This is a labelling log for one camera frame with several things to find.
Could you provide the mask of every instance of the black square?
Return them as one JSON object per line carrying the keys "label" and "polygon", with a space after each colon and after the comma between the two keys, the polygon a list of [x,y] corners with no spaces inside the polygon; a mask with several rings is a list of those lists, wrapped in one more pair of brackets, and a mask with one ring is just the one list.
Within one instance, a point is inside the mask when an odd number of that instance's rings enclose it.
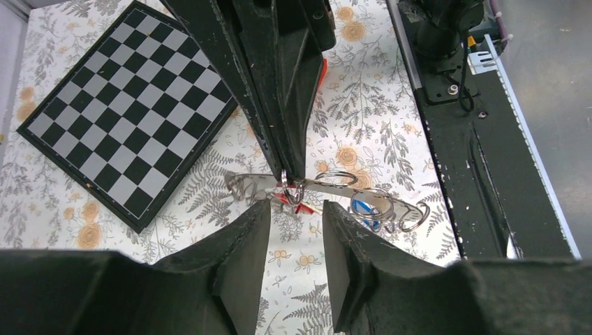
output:
{"label": "black square", "polygon": [[192,86],[189,91],[187,91],[187,94],[185,94],[185,96],[181,99],[181,102],[192,110],[197,110],[206,97],[207,93],[195,86]]}
{"label": "black square", "polygon": [[61,112],[66,108],[67,104],[58,98],[55,98],[47,108],[43,111],[52,120],[57,119]]}
{"label": "black square", "polygon": [[148,111],[150,111],[148,107],[144,106],[142,103],[135,100],[128,108],[128,110],[124,113],[124,117],[128,119],[128,121],[130,121],[132,124],[135,124],[137,126],[138,124],[140,124],[140,121],[144,119],[146,114],[148,114]]}
{"label": "black square", "polygon": [[113,187],[113,184],[119,179],[121,173],[117,171],[114,167],[107,164],[105,167],[98,173],[94,182],[99,185],[105,192],[109,192],[109,190]]}
{"label": "black square", "polygon": [[180,129],[174,124],[171,124],[169,121],[165,120],[158,130],[154,133],[154,139],[159,141],[160,143],[168,146],[177,136]]}
{"label": "black square", "polygon": [[178,103],[179,101],[177,99],[164,93],[154,106],[152,106],[152,110],[162,117],[167,117]]}
{"label": "black square", "polygon": [[152,198],[150,195],[146,194],[146,192],[138,187],[133,193],[131,193],[130,198],[124,204],[124,208],[139,218],[151,202]]}
{"label": "black square", "polygon": [[148,171],[150,171],[150,164],[144,162],[140,157],[136,157],[124,172],[124,176],[138,185],[146,177]]}
{"label": "black square", "polygon": [[121,43],[117,42],[111,37],[108,37],[107,40],[100,47],[98,47],[98,51],[107,57],[111,57],[111,55],[119,48],[120,45]]}
{"label": "black square", "polygon": [[130,48],[136,50],[142,44],[142,42],[144,42],[145,39],[146,39],[146,34],[143,34],[137,30],[134,30],[131,32],[130,36],[128,38],[126,38],[126,40],[124,41],[124,44],[129,46]]}
{"label": "black square", "polygon": [[124,92],[134,98],[138,98],[140,94],[148,87],[148,83],[140,77],[134,76],[129,83],[124,87]]}
{"label": "black square", "polygon": [[125,18],[124,22],[131,27],[138,27],[140,23],[144,20],[146,14],[140,12],[139,10],[134,10],[133,12]]}
{"label": "black square", "polygon": [[72,100],[70,106],[81,112],[93,101],[93,97],[85,91],[80,91],[78,95]]}
{"label": "black square", "polygon": [[205,71],[203,66],[194,61],[190,61],[183,71],[181,71],[179,76],[193,84],[202,75],[203,71]]}
{"label": "black square", "polygon": [[50,147],[56,144],[61,136],[66,131],[58,124],[52,124],[44,133],[41,135],[41,139],[45,141]]}
{"label": "black square", "polygon": [[151,33],[150,37],[157,40],[158,42],[162,43],[168,37],[172,28],[164,23],[160,23]]}
{"label": "black square", "polygon": [[74,78],[72,78],[72,82],[78,85],[79,87],[84,87],[93,76],[94,72],[83,66],[74,75]]}
{"label": "black square", "polygon": [[161,45],[156,49],[156,51],[150,56],[150,59],[157,63],[160,66],[164,66],[167,64],[170,57],[175,54],[169,47],[166,45]]}
{"label": "black square", "polygon": [[84,162],[89,159],[92,154],[92,150],[87,148],[86,145],[82,143],[78,143],[72,151],[67,155],[66,160],[70,162],[70,164],[74,165],[77,168],[81,168]]}
{"label": "black square", "polygon": [[183,56],[192,59],[195,54],[200,51],[197,43],[192,38],[187,38],[183,44],[177,49],[177,52],[182,54]]}
{"label": "black square", "polygon": [[80,140],[82,138],[82,136],[84,136],[84,134],[86,134],[87,131],[91,128],[91,126],[92,126],[92,122],[87,120],[86,117],[83,117],[82,115],[80,115],[76,119],[76,121],[74,121],[72,126],[70,126],[70,128],[68,128],[68,132]]}
{"label": "black square", "polygon": [[134,129],[124,142],[124,146],[130,149],[134,154],[142,150],[146,142],[150,139],[148,134],[141,131],[139,128]]}
{"label": "black square", "polygon": [[154,76],[150,84],[161,89],[161,91],[166,91],[166,89],[170,86],[170,84],[175,80],[177,76],[167,70],[166,68],[160,69],[160,71]]}
{"label": "black square", "polygon": [[113,112],[111,108],[107,107],[107,109],[98,117],[95,124],[106,133],[109,133],[120,118],[121,117],[116,112]]}
{"label": "black square", "polygon": [[134,51],[130,58],[124,63],[124,68],[127,68],[132,73],[136,73],[147,60],[148,58]]}
{"label": "black square", "polygon": [[103,138],[101,143],[99,143],[98,146],[96,146],[94,152],[97,155],[99,155],[102,159],[108,161],[111,159],[111,157],[115,154],[115,152],[119,149],[120,146],[121,143],[119,143],[113,137],[107,135],[105,136],[105,138]]}
{"label": "black square", "polygon": [[220,80],[216,87],[212,89],[212,92],[210,94],[215,96],[224,103],[229,101],[230,97],[232,97],[232,94],[230,94],[230,91],[228,91],[228,88],[226,87],[226,85],[224,85],[222,80]]}
{"label": "black square", "polygon": [[177,156],[174,152],[166,149],[163,152],[162,156],[157,160],[156,164],[154,164],[154,168],[160,171],[167,177],[172,176],[172,173],[177,169],[179,164],[181,164],[181,157]]}
{"label": "black square", "polygon": [[105,78],[106,80],[111,80],[111,77],[117,73],[117,71],[121,68],[121,66],[111,59],[107,59],[107,61],[101,66],[101,69],[98,71],[98,75]]}
{"label": "black square", "polygon": [[120,90],[108,82],[103,89],[96,95],[96,98],[107,106],[117,97]]}
{"label": "black square", "polygon": [[183,127],[183,130],[188,133],[189,135],[199,139],[202,137],[203,133],[209,127],[209,120],[204,118],[203,116],[195,113],[191,116],[189,121]]}

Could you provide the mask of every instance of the screw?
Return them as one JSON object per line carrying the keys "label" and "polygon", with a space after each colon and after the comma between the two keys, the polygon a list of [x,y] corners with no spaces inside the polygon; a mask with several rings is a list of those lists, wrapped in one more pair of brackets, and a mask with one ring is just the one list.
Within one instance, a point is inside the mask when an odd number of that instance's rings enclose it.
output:
{"label": "screw", "polygon": [[450,85],[448,87],[448,94],[451,96],[456,96],[459,93],[459,87],[455,84]]}
{"label": "screw", "polygon": [[313,13],[313,19],[315,20],[319,20],[320,18],[322,18],[323,16],[325,16],[325,12],[323,12],[322,10],[318,9],[315,10]]}

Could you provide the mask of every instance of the white wall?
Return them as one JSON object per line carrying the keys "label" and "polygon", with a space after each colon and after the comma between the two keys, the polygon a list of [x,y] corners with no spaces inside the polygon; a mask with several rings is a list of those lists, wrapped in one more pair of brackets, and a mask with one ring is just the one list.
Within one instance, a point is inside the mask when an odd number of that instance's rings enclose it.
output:
{"label": "white wall", "polygon": [[27,24],[0,3],[0,163],[8,139]]}

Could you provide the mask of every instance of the chessboard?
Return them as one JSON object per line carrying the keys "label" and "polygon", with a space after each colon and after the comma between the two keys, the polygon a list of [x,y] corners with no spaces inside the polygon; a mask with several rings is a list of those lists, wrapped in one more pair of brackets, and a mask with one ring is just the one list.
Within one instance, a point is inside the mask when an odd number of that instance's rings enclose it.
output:
{"label": "chessboard", "polygon": [[134,1],[18,132],[140,232],[236,107],[184,28]]}

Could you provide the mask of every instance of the key ring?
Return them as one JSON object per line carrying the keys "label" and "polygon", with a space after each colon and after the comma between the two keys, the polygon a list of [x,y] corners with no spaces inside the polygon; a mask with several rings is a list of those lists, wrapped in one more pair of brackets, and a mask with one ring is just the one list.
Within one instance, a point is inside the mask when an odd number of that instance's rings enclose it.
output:
{"label": "key ring", "polygon": [[351,181],[348,181],[347,183],[331,183],[334,186],[351,186],[351,185],[357,183],[357,181],[358,181],[358,178],[355,176],[355,174],[349,173],[349,172],[345,172],[345,171],[325,171],[325,172],[321,172],[321,173],[319,173],[319,174],[316,175],[315,180],[319,180],[321,178],[328,178],[328,177],[345,177],[345,178],[352,179]]}
{"label": "key ring", "polygon": [[[387,199],[390,199],[391,198],[390,194],[387,191],[385,191],[385,190],[383,190],[381,188],[368,187],[368,188],[364,188],[364,190],[376,191],[376,192],[384,195],[385,198],[387,198]],[[350,208],[352,209],[353,214],[356,215],[356,216],[358,216],[358,217],[360,217],[360,218],[364,218],[366,220],[380,220],[382,218],[389,217],[392,214],[394,214],[394,211],[393,211],[394,205],[393,205],[392,201],[389,201],[388,202],[389,205],[390,205],[390,207],[389,207],[389,209],[387,211],[385,211],[384,213],[382,213],[382,212],[380,212],[379,209],[376,209],[376,210],[378,210],[378,213],[376,213],[376,214],[364,214],[364,213],[360,213],[360,211],[357,210],[357,207],[354,206],[354,201],[356,201],[355,200],[355,194],[350,199]]]}
{"label": "key ring", "polygon": [[286,196],[287,201],[292,206],[297,206],[304,199],[304,184],[299,181],[294,181],[296,185],[296,198],[288,191],[288,176],[285,170],[281,171],[281,187],[283,188],[283,194]]}
{"label": "key ring", "polygon": [[430,212],[430,208],[427,204],[425,204],[425,202],[418,202],[417,203],[418,206],[423,206],[425,208],[425,212],[424,215],[422,216],[422,218],[415,223],[415,225],[412,225],[410,227],[405,227],[405,223],[403,222],[403,219],[405,218],[405,216],[407,216],[407,214],[409,214],[410,211],[408,211],[407,213],[405,213],[400,219],[399,219],[399,229],[402,232],[412,232],[416,229],[418,229],[422,223],[424,223],[427,220],[427,217],[429,216],[429,212]]}

